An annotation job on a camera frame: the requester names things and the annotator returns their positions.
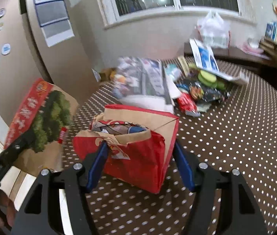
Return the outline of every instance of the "snack package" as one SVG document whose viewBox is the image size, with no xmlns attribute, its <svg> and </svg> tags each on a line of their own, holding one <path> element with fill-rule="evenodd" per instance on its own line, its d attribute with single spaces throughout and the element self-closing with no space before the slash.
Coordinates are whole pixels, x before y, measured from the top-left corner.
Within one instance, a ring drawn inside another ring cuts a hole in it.
<svg viewBox="0 0 277 235">
<path fill-rule="evenodd" d="M 194 78 L 184 79 L 183 82 L 189 86 L 190 94 L 195 101 L 211 102 L 217 100 L 221 103 L 230 96 L 230 93 L 205 86 Z"/>
<path fill-rule="evenodd" d="M 194 100 L 189 94 L 182 93 L 182 95 L 177 99 L 180 110 L 186 115 L 193 117 L 199 117 L 201 114 L 197 112 L 197 106 Z"/>
<path fill-rule="evenodd" d="M 14 162 L 22 171 L 37 176 L 44 169 L 60 171 L 62 142 L 78 108 L 77 101 L 59 87 L 38 79 L 22 101 L 10 124 L 4 149 L 28 129 L 35 138 Z"/>
<path fill-rule="evenodd" d="M 208 71 L 218 77 L 225 79 L 226 81 L 233 82 L 237 85 L 248 84 L 249 77 L 245 76 L 242 72 L 240 72 L 239 77 L 233 77 L 226 73 L 220 72 L 211 47 L 206 46 L 199 40 L 195 39 L 190 39 L 190 45 L 197 68 Z"/>
</svg>

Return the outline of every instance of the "red packaging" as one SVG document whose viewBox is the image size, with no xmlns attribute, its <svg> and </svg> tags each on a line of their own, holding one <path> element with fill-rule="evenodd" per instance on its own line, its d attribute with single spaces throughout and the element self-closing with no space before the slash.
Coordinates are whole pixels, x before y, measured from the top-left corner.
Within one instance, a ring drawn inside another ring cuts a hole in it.
<svg viewBox="0 0 277 235">
<path fill-rule="evenodd" d="M 28 149 L 23 150 L 14 166 L 33 176 L 42 169 L 62 170 L 62 142 L 78 108 L 77 101 L 43 79 L 38 79 L 19 106 L 10 124 L 4 149 L 27 130 L 33 131 Z"/>
<path fill-rule="evenodd" d="M 197 112 L 197 106 L 192 97 L 187 93 L 182 93 L 182 95 L 177 99 L 182 112 L 190 111 L 193 113 Z"/>
<path fill-rule="evenodd" d="M 109 123 L 140 123 L 148 129 L 123 135 L 91 130 L 79 132 L 73 139 L 74 150 L 79 158 L 84 159 L 87 154 L 95 152 L 100 143 L 106 140 L 110 153 L 104 172 L 151 193 L 159 193 L 171 159 L 178 118 L 168 112 L 107 105 L 105 113 L 94 119 Z"/>
</svg>

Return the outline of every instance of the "white plastic bag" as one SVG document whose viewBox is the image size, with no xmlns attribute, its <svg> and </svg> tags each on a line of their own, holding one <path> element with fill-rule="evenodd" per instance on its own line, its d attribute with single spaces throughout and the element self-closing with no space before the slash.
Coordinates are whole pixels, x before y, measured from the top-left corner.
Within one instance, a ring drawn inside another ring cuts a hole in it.
<svg viewBox="0 0 277 235">
<path fill-rule="evenodd" d="M 212 48 L 228 48 L 230 45 L 230 25 L 218 12 L 215 16 L 210 11 L 205 18 L 199 19 L 197 29 L 204 44 Z"/>
</svg>

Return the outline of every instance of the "window frame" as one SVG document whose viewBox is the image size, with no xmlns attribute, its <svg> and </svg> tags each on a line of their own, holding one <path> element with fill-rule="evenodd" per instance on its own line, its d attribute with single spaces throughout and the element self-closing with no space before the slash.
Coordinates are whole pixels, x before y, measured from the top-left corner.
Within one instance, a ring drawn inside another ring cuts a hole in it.
<svg viewBox="0 0 277 235">
<path fill-rule="evenodd" d="M 109 28 L 115 25 L 119 25 L 125 22 L 131 22 L 149 17 L 161 16 L 161 15 L 174 15 L 184 13 L 205 14 L 209 11 L 218 12 L 221 16 L 227 16 L 230 18 L 240 19 L 247 23 L 255 24 L 253 18 L 249 15 L 242 15 L 242 0 L 237 0 L 239 12 L 226 10 L 217 7 L 207 6 L 182 6 L 180 0 L 173 0 L 174 7 L 157 7 L 146 10 L 131 12 L 125 15 L 119 15 L 117 4 L 115 0 L 97 0 L 100 7 L 101 14 L 103 16 L 105 28 Z"/>
</svg>

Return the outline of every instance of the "window sill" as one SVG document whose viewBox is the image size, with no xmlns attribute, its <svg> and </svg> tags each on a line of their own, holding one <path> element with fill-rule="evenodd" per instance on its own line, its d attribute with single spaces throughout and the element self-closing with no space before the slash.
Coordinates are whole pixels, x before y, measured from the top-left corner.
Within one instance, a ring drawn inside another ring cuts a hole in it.
<svg viewBox="0 0 277 235">
<path fill-rule="evenodd" d="M 209 11 L 213 13 L 218 12 L 219 15 L 225 20 L 235 20 L 239 22 L 243 22 L 252 26 L 256 26 L 257 23 L 242 17 L 238 12 L 228 11 L 219 8 L 211 8 L 211 7 L 201 7 L 201 6 L 183 6 L 180 10 L 176 10 L 175 8 L 155 8 L 149 9 L 145 11 L 133 12 L 119 18 L 118 22 L 110 23 L 105 26 L 105 29 L 110 29 L 122 24 L 127 24 L 147 18 L 155 18 L 161 16 L 174 16 L 174 15 L 198 15 L 205 16 Z"/>
</svg>

